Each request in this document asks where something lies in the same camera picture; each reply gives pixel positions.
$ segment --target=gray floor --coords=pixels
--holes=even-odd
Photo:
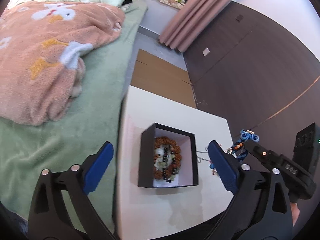
[[[161,3],[158,0],[142,0],[148,5],[140,26],[158,35],[162,33],[179,9]]]
[[[129,61],[127,73],[125,76],[123,95],[126,93],[130,85],[134,64],[136,62],[139,49],[145,50],[152,55],[164,59],[165,61],[187,71],[187,67],[181,53],[177,53],[174,50],[171,50],[166,46],[160,44],[157,40],[138,32],[134,41],[131,59]]]

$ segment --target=black device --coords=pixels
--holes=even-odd
[[[298,143],[294,149],[296,160],[302,159],[300,163],[267,150],[252,140],[245,141],[243,149],[255,156],[270,172],[259,172],[247,164],[241,165],[231,154],[226,154],[216,141],[212,141],[208,147],[209,157],[226,189],[233,192],[234,197],[205,240],[291,239],[290,202],[298,198],[309,199],[316,189],[312,178],[319,157],[316,144],[320,137],[319,131],[312,124],[297,134]],[[306,143],[301,143],[305,134],[309,137]],[[308,163],[300,157],[304,154],[303,149],[307,149]],[[88,156],[81,165],[74,164],[67,171],[55,173],[44,169],[31,202],[28,236],[26,238],[18,234],[17,238],[15,234],[14,239],[117,240],[87,197],[97,187],[112,157],[113,147],[106,142],[98,153]],[[86,233],[73,227],[62,198],[62,190],[68,191]],[[9,231],[13,234],[14,226],[8,221],[7,218],[6,225],[11,226]]]

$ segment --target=pink blanket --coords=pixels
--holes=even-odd
[[[97,3],[27,2],[0,18],[0,116],[40,125],[81,92],[80,56],[118,38],[124,13]]]

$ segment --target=green blanket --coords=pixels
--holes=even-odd
[[[120,37],[84,57],[83,91],[60,121],[34,127],[0,118],[0,200],[7,209],[28,219],[42,169],[66,171],[97,153],[105,141],[116,146],[124,77],[146,9],[144,2],[134,0],[126,11]],[[111,232],[115,175],[113,158],[97,190],[89,194],[92,205]],[[70,208],[70,199],[66,202],[74,226],[81,229]]]

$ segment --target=cardboard box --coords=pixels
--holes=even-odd
[[[131,85],[196,108],[188,72],[142,49],[134,66]]]
[[[172,183],[154,179],[155,138],[167,136],[181,148],[181,167]],[[138,187],[168,188],[199,184],[196,141],[193,133],[154,123],[141,134]]]

